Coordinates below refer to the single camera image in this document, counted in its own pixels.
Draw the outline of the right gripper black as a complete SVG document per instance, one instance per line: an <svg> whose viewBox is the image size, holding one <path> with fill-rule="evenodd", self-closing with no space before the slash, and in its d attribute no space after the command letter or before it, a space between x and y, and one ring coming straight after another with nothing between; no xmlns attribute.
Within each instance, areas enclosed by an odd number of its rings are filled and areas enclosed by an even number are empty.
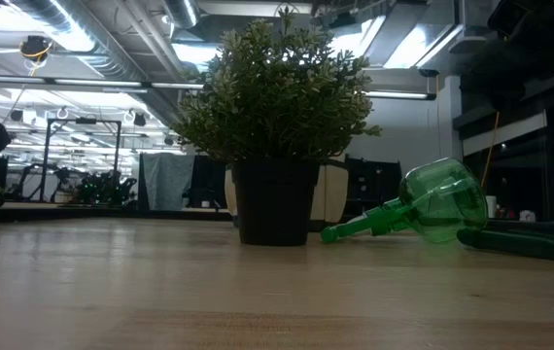
<svg viewBox="0 0 554 350"><path fill-rule="evenodd" d="M526 83L554 76L554 35L512 35L487 43L468 61L461 91L497 108L526 94Z"/></svg>

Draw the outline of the green transparent spray bottle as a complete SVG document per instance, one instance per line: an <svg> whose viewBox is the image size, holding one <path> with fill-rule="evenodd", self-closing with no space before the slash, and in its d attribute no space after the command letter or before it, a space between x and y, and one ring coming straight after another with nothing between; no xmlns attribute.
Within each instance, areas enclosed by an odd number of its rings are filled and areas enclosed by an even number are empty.
<svg viewBox="0 0 554 350"><path fill-rule="evenodd" d="M455 158L442 158L410 170L400 181L398 197L359 217L321 232L325 243L347 236L386 235L412 229L425 240L453 240L464 228L481 229L488 208L480 182Z"/></svg>

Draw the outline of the green-handled pruning shears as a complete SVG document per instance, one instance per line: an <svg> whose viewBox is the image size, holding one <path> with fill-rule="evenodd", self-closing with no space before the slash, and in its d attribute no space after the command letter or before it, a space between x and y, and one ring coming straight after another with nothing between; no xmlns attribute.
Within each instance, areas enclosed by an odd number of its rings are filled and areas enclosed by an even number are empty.
<svg viewBox="0 0 554 350"><path fill-rule="evenodd" d="M458 240L471 248L554 260L554 236L536 233L463 228Z"/></svg>

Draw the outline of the beige and green gardening bag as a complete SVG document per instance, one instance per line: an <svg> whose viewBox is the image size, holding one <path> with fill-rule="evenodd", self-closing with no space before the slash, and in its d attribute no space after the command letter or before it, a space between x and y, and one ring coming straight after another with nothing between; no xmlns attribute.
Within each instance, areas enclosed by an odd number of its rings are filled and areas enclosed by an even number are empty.
<svg viewBox="0 0 554 350"><path fill-rule="evenodd" d="M349 180L345 160L345 154L331 157L319 168L310 215L310 231L320 231L325 226L337 224L342 217Z"/></svg>

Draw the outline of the black shelf unit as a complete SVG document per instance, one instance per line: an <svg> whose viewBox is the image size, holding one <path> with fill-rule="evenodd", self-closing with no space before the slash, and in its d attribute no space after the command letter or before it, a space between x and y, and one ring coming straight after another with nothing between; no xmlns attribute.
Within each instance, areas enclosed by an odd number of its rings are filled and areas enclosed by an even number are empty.
<svg viewBox="0 0 554 350"><path fill-rule="evenodd" d="M496 219L554 222L554 108L530 117L493 114L458 128L464 163L486 195L497 198Z"/></svg>

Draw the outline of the fluorescent light tube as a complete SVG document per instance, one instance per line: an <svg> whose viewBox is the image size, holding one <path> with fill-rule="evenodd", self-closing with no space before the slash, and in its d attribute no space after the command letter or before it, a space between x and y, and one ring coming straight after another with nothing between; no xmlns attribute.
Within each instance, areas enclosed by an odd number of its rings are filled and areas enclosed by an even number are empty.
<svg viewBox="0 0 554 350"><path fill-rule="evenodd" d="M435 94L422 93L422 92L371 90L371 91L366 91L364 94L369 98L377 98L377 99L403 99L403 100L435 100L436 99Z"/></svg>

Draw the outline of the artificial green plant black pot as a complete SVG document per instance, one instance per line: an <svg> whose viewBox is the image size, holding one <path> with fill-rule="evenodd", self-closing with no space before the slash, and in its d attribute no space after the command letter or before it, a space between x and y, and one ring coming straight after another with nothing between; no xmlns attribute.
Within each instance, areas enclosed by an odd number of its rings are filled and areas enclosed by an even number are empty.
<svg viewBox="0 0 554 350"><path fill-rule="evenodd" d="M365 122L367 59L336 52L322 27L295 25L289 7L278 14L278 27L257 19L223 34L172 128L230 164L242 243L301 246L321 163L380 129Z"/></svg>

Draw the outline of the grey hanging cloth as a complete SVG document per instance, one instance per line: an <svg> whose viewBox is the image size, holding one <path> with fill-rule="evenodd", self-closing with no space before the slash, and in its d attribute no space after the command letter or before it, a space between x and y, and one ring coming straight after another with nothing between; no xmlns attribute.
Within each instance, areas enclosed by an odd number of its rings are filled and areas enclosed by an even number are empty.
<svg viewBox="0 0 554 350"><path fill-rule="evenodd" d="M169 153L140 156L140 189L151 211L181 211L190 188L195 156Z"/></svg>

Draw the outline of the distant black robot station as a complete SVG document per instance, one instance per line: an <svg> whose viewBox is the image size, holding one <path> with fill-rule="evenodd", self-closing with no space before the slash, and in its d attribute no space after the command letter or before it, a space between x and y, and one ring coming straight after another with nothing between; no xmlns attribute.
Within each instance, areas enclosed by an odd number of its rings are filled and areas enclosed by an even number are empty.
<svg viewBox="0 0 554 350"><path fill-rule="evenodd" d="M136 178L124 178L118 170L101 173L77 167L44 166L33 163L24 167L17 181L9 185L7 197L20 202L43 201L56 204L88 206L127 206L136 203Z"/></svg>

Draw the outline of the silver ventilation duct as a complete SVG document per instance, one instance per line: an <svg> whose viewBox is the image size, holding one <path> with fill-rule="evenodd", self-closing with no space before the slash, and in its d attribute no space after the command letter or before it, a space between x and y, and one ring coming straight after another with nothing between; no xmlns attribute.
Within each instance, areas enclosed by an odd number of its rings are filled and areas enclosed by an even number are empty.
<svg viewBox="0 0 554 350"><path fill-rule="evenodd" d="M176 28L192 28L200 19L196 0L162 0L165 12Z"/></svg>

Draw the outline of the black aluminium table frame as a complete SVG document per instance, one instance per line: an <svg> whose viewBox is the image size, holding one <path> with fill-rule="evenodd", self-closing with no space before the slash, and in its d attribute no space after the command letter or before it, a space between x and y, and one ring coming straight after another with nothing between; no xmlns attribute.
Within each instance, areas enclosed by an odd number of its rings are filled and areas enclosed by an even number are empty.
<svg viewBox="0 0 554 350"><path fill-rule="evenodd" d="M119 209L102 208L0 208L0 223L49 221L64 219L94 219L94 218L122 218L122 219L155 219L155 220L188 220L188 221L232 221L226 212L192 212L192 211L126 211ZM488 227L495 229L533 229L554 230L554 223L520 222L509 220L490 220Z"/></svg>

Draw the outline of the black metal stand frame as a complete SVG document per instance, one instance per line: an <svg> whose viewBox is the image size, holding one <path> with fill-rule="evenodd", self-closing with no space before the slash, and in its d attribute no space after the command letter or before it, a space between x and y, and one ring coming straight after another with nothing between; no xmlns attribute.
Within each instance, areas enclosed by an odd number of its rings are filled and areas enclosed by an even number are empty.
<svg viewBox="0 0 554 350"><path fill-rule="evenodd" d="M54 123L60 123L60 126L65 126L68 123L75 123L75 124L98 124L98 123L110 123L114 124L117 127L117 130L114 132L114 135L116 136L116 145L115 145L115 152L114 152L114 166L113 166L113 172L114 172L114 179L116 181L119 181L120 176L116 172L119 170L119 159L120 159L120 145L121 145L121 127L122 123L121 121L116 120L101 120L97 118L88 118L88 117L78 117L73 119L60 119L60 118L53 118L47 120L47 128L46 128L46 138L45 138L45 145L44 145L44 151L43 151L43 162L42 162L42 174L41 174L41 180L40 180L40 194L39 194L39 202L45 202L45 190L46 190L46 179L48 175L49 170L49 154L51 149L51 138L52 138L52 125Z"/></svg>

